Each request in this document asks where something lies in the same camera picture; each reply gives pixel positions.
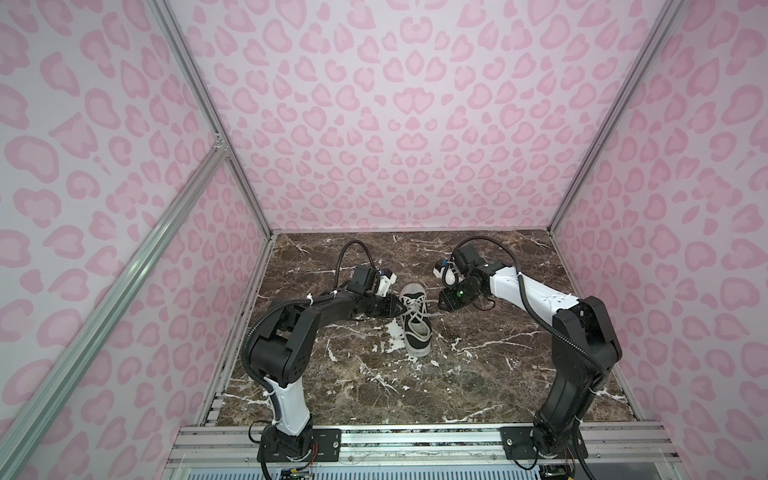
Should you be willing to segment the white shoelace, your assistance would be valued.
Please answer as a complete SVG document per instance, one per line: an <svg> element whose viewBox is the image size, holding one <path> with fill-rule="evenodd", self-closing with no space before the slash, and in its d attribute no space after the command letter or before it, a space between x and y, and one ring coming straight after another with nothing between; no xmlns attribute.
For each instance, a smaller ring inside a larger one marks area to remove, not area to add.
<svg viewBox="0 0 768 480"><path fill-rule="evenodd" d="M401 316L402 326L407 336L426 342L432 336L432 318L438 317L427 308L426 294L423 292L403 293L400 300L406 311Z"/></svg>

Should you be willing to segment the black white canvas sneaker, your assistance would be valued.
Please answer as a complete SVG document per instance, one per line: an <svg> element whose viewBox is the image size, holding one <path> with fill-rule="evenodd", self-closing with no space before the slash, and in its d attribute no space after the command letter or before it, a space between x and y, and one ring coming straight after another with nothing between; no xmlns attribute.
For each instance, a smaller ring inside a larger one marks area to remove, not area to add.
<svg viewBox="0 0 768 480"><path fill-rule="evenodd" d="M410 283L403 287L399 299L406 308L400 316L406 351L416 358L427 356L431 351L433 329L426 290L419 283Z"/></svg>

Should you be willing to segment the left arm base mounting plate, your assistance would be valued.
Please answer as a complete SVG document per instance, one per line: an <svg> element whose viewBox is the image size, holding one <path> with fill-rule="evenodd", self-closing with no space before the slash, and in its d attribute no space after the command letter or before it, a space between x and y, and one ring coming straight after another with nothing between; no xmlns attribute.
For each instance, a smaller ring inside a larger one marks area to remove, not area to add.
<svg viewBox="0 0 768 480"><path fill-rule="evenodd" d="M306 427L297 436L268 426L260 438L257 458L266 463L336 462L339 460L342 431L336 428Z"/></svg>

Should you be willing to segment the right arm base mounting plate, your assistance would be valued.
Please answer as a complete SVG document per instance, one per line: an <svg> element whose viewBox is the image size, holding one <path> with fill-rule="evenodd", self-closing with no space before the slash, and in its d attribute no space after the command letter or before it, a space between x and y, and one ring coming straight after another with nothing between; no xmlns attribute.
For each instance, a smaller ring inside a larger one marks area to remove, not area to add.
<svg viewBox="0 0 768 480"><path fill-rule="evenodd" d="M574 429L559 437L549 438L531 425L503 426L499 429L501 445L507 460L543 461L587 459L589 452L580 432Z"/></svg>

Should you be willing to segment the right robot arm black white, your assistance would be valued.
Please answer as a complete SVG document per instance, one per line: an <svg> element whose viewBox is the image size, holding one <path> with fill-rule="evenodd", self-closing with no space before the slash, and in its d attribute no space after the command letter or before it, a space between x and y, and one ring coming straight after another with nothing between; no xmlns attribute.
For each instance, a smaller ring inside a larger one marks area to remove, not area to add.
<svg viewBox="0 0 768 480"><path fill-rule="evenodd" d="M604 302L557 291L498 261L482 262L461 273L442 260L433 274L444 283L440 309L453 312L490 296L525 310L551 335L555 380L534 414L531 449L543 458L563 454L596 392L622 358Z"/></svg>

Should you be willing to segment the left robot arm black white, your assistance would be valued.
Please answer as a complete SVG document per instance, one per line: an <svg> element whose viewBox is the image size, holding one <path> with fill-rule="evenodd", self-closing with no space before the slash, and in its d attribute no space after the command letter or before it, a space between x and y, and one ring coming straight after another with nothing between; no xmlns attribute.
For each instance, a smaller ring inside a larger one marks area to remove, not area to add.
<svg viewBox="0 0 768 480"><path fill-rule="evenodd" d="M266 391L274 412L272 424L259 440L259 461L302 462L314 454L313 417L305 401L303 375L318 331L360 315L394 318L405 312L405 305L393 294L347 290L268 309L246 334L240 350L246 374Z"/></svg>

